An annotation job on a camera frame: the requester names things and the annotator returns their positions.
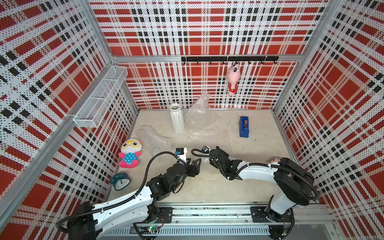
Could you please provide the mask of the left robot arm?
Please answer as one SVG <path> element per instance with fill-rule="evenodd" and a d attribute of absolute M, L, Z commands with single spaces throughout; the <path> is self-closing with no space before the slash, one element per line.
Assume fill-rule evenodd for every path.
<path fill-rule="evenodd" d="M 200 173 L 202 160 L 198 158 L 192 161 L 187 158 L 186 152 L 186 149 L 177 149 L 175 153 L 165 151 L 155 155 L 149 160 L 143 181 L 135 192 L 101 204 L 85 202 L 71 216 L 59 220 L 56 228 L 66 233 L 70 240 L 99 240 L 123 226 L 135 227 L 156 219 L 164 222 L 165 215 L 161 214 L 157 203 L 175 193 L 186 178 Z M 148 180 L 151 164 L 162 155 L 174 158 L 175 164 L 165 174 Z"/>

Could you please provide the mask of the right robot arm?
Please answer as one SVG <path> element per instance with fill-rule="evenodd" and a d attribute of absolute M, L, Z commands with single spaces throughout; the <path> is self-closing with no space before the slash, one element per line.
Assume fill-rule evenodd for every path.
<path fill-rule="evenodd" d="M 320 198 L 314 186 L 315 178 L 289 158 L 276 158 L 271 163 L 250 163 L 230 158 L 219 147 L 204 146 L 196 151 L 194 156 L 208 158 L 229 181 L 251 179 L 277 184 L 281 192 L 270 199 L 265 210 L 268 214 L 281 216 L 297 205 L 307 206 L 310 201 Z"/>

